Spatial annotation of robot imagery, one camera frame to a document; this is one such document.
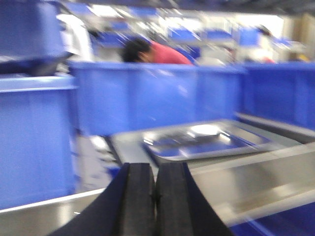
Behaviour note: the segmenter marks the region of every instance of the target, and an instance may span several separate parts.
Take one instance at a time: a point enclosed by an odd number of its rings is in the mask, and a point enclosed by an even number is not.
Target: metal tray
[[[243,128],[221,122],[143,136],[150,156],[170,161],[220,157],[273,150],[276,143]]]

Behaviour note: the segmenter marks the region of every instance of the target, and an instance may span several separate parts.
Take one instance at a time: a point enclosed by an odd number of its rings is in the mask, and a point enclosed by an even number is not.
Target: red shirt
[[[151,46],[155,51],[153,63],[192,64],[190,60],[175,49],[154,41],[151,41]]]

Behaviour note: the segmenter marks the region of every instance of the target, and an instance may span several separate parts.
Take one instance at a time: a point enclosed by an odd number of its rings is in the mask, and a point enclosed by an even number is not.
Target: blue plastic bin
[[[198,120],[235,119],[240,106],[240,79],[245,70],[227,67],[200,67],[197,98]]]
[[[235,41],[243,47],[258,46],[259,30],[257,28],[244,27],[233,32]]]
[[[313,236],[315,203],[230,227],[236,236]]]
[[[158,10],[153,7],[129,7],[132,16],[146,17],[158,15]]]
[[[74,78],[0,78],[0,209],[74,193]]]
[[[231,39],[232,35],[224,30],[214,29],[214,30],[207,30],[205,32],[204,38],[210,40],[226,40]]]
[[[241,112],[315,129],[315,63],[247,64]]]
[[[109,135],[217,118],[233,118],[239,77],[232,67],[72,62],[79,81],[79,127]]]
[[[197,34],[195,34],[192,31],[189,31],[188,29],[173,29],[169,30],[168,37],[170,40],[178,41],[178,42],[191,42],[191,41],[197,41],[198,37]]]
[[[0,1],[0,56],[31,67],[64,53],[58,5],[48,0]]]

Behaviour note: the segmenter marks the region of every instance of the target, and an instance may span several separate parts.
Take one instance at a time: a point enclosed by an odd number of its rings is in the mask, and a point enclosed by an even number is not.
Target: worker
[[[122,59],[124,62],[192,64],[183,54],[175,49],[142,38],[126,42]]]
[[[259,49],[253,50],[250,58],[253,61],[262,62],[262,63],[275,63],[273,60],[273,48],[272,48],[272,39],[273,35],[270,30],[265,26],[258,26],[257,30],[260,34],[259,36]]]

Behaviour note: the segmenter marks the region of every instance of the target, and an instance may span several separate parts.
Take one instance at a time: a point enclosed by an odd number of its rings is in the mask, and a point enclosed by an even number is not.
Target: man
[[[175,49],[142,38],[128,41],[123,49],[122,58],[124,62],[192,64]]]

